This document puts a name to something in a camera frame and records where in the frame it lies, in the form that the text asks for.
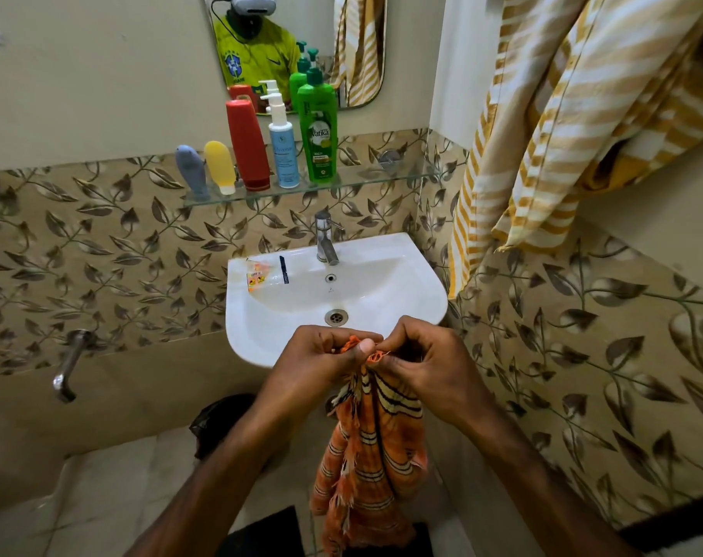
faucet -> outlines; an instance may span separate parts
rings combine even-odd
[[[333,242],[331,242],[332,226],[340,231],[344,230],[344,227],[331,220],[331,213],[328,212],[328,209],[323,209],[315,214],[315,237],[318,241],[317,257],[321,262],[328,262],[329,266],[336,266],[339,257],[336,255]]]
[[[68,386],[68,377],[73,372],[78,358],[84,350],[91,349],[96,343],[96,334],[91,330],[72,330],[68,333],[66,344],[70,347],[63,362],[60,364],[60,373],[52,380],[52,387],[58,393],[58,398],[62,402],[73,402],[76,398]]]

washbasin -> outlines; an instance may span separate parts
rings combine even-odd
[[[225,331],[236,354],[272,367],[301,325],[341,326],[386,337],[403,315],[438,324],[447,293],[405,233],[334,243],[339,263],[329,266],[308,246],[251,256],[280,266],[288,283],[248,291],[245,258],[227,264]]]

yellow and white striped cloth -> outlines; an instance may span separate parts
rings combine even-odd
[[[372,100],[381,86],[378,21],[385,0],[334,0],[334,67],[331,85],[344,86],[347,107]]]
[[[703,0],[505,0],[454,214],[450,298],[493,237],[554,252],[579,198],[703,139]]]

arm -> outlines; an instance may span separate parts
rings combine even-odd
[[[377,346],[416,346],[420,363],[387,355],[380,371],[400,376],[441,420],[468,436],[511,496],[546,555],[639,555],[581,501],[498,406],[455,332],[402,317]]]
[[[331,353],[352,334],[365,339],[344,354]],[[344,328],[298,328],[251,409],[126,557],[215,555],[273,450],[289,440],[340,377],[362,365],[381,339]]]

brazil jersey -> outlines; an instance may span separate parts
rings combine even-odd
[[[276,80],[282,99],[290,101],[290,75],[297,72],[300,49],[287,29],[264,17],[259,35],[245,40],[223,16],[222,23],[213,20],[213,30],[220,68],[228,87],[247,84],[255,93],[263,96],[266,86],[260,84],[259,80]]]

